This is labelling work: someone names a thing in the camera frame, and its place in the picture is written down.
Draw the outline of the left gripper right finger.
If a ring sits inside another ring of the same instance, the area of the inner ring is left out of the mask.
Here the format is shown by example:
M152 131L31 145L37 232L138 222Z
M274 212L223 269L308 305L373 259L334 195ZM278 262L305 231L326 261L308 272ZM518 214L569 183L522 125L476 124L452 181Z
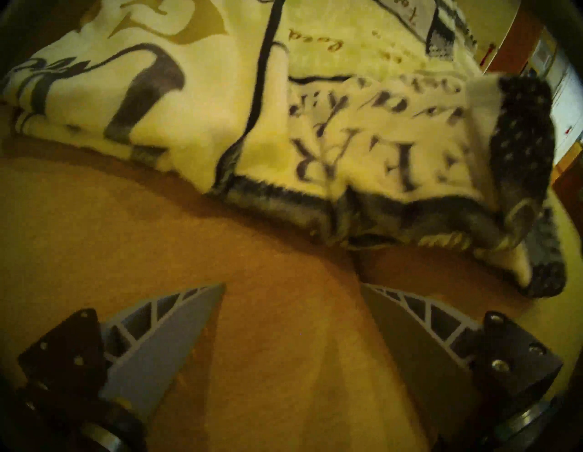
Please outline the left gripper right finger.
M545 395L563 362L499 311L368 283L361 295L422 414L434 449L534 449L561 407Z

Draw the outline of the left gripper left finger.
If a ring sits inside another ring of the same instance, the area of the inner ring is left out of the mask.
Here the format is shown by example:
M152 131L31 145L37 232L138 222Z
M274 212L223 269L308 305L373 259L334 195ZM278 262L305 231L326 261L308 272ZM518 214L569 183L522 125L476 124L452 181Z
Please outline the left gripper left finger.
M19 356L31 383L76 398L122 398L140 418L159 404L220 303L226 285L143 300L100 321L75 311Z

